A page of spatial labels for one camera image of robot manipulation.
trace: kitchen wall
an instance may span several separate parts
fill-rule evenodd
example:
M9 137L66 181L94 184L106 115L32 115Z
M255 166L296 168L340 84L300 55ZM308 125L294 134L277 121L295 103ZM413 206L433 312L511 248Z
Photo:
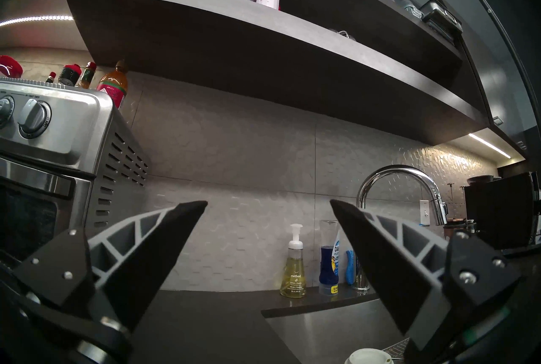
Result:
M88 52L73 50L0 52L21 63L23 78L34 80L60 73L64 64L91 60ZM108 70L99 68L91 87ZM355 203L361 183L376 169L394 163L425 171L448 203L448 217L465 216L460 186L467 178L497 174L494 163L452 146L427 147L324 115L146 74L129 72L128 80L121 112L152 160L146 210L209 202L163 288L278 288L291 223L303 225L307 282L317 285L319 220L334 219L328 201ZM418 222L420 199L428 195L418 183L396 175L376 183L366 207ZM443 235L441 227L428 229ZM342 237L342 281L349 246Z

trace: pump dispenser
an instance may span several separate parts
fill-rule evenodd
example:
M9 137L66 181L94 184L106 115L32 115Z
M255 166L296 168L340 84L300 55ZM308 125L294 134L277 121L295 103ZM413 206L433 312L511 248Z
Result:
M283 270L280 294L285 297L299 299L306 294L306 279L302 261L302 242L299 240L302 225L291 225L293 240L288 245L286 266Z

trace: white cup lid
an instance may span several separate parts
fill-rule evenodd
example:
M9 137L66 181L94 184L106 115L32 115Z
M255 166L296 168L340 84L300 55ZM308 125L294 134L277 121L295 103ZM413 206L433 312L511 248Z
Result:
M353 352L345 364L393 364L393 360L380 349L363 348Z

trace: stainless steel sink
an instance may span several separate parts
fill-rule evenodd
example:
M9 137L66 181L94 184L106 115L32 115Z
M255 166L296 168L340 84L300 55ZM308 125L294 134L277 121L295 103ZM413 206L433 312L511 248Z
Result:
M406 338L379 299L267 322L302 364L344 364L357 349L385 349Z

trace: under-cabinet light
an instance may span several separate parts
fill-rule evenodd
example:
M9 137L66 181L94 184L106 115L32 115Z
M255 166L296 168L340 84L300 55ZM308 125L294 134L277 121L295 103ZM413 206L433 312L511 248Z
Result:
M42 15L42 16L27 16L26 18L8 19L0 22L0 27L10 25L12 23L29 22L29 21L73 21L73 16L69 15Z
M473 137L473 138L476 139L477 141L480 141L480 142L483 143L484 145L489 146L490 149L495 150L495 151L497 151L498 153L501 153L501 154L504 155L506 158L511 159L510 155L508 155L506 152L501 151L501 150L498 149L496 146L491 145L488 141L483 140L481 137L477 137L476 135L471 134L471 133L469 134L469 136L470 136L470 137Z

